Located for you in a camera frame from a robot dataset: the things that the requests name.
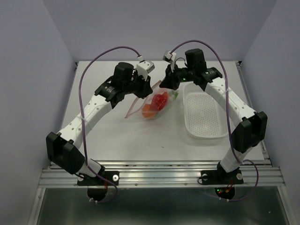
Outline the green toy leaf vegetable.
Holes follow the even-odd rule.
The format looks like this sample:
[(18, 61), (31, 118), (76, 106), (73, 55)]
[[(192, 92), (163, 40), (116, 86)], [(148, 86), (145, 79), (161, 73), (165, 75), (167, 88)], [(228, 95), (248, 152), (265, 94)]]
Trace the green toy leaf vegetable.
[(168, 100), (173, 102), (177, 99), (179, 92), (177, 90), (170, 90), (168, 92)]

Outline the red toy strawberry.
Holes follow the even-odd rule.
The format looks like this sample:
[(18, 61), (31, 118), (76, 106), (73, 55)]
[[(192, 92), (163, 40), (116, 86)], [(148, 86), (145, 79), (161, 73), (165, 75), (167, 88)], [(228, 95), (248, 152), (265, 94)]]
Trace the red toy strawberry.
[(168, 97), (163, 94), (156, 94), (151, 101), (153, 111), (161, 111), (167, 104)]

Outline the clear zip top bag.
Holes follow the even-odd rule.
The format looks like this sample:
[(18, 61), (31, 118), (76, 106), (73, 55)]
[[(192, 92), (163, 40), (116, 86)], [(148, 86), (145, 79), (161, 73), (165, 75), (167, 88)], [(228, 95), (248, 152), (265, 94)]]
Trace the clear zip top bag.
[(125, 119), (153, 120), (161, 116), (176, 101), (179, 91), (161, 88), (161, 80), (156, 82), (151, 88), (153, 92), (146, 98), (136, 97), (132, 102)]

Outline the orange toy pumpkin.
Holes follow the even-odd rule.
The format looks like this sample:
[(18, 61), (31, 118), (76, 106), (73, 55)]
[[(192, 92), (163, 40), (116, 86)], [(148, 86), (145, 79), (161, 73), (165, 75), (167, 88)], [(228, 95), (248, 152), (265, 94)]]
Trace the orange toy pumpkin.
[(151, 104), (145, 104), (142, 107), (142, 116), (145, 119), (153, 119), (157, 115), (157, 112), (153, 111), (151, 108)]

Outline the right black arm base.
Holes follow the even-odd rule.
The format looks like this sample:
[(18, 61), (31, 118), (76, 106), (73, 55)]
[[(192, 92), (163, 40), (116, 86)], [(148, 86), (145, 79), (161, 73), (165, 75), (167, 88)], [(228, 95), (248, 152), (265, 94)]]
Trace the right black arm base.
[(217, 197), (226, 200), (232, 200), (235, 196), (234, 185), (244, 184), (240, 168), (232, 172), (226, 172), (220, 162), (215, 170), (202, 170), (197, 179), (200, 185), (214, 185)]

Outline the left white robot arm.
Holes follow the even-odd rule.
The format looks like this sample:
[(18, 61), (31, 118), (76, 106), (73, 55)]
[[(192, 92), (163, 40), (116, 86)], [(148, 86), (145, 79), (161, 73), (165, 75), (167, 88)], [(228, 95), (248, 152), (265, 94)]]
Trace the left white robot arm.
[(124, 97), (134, 94), (146, 98), (153, 93), (150, 72), (154, 63), (141, 61), (136, 66), (120, 62), (113, 75), (94, 92), (86, 106), (80, 100), (80, 113), (59, 132), (46, 137), (48, 159), (69, 174), (81, 173), (95, 185), (104, 181), (104, 167), (87, 156), (86, 136)]

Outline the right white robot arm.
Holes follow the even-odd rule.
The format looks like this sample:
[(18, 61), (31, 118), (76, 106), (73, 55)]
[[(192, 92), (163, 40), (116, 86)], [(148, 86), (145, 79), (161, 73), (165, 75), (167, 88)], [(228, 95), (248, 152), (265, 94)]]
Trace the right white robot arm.
[(227, 124), (233, 124), (235, 129), (228, 131), (230, 148), (220, 161), (221, 168), (216, 170), (216, 179), (226, 183), (233, 177), (232, 172), (242, 164), (246, 155), (264, 139), (268, 117), (266, 113), (252, 109), (228, 87), (225, 73), (219, 72), (215, 67), (207, 67), (201, 49), (188, 50), (185, 56), (185, 66), (179, 68), (175, 62), (176, 53), (164, 54), (163, 60), (169, 65), (160, 87), (177, 90), (180, 83), (193, 82), (225, 111)]

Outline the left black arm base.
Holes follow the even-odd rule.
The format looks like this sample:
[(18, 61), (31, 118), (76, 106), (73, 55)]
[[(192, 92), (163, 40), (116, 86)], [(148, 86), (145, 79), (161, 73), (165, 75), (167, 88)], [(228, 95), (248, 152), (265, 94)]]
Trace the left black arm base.
[(98, 176), (90, 177), (83, 173), (75, 174), (77, 185), (87, 187), (87, 197), (90, 202), (95, 204), (108, 203), (118, 195), (119, 171), (106, 171), (101, 169)]

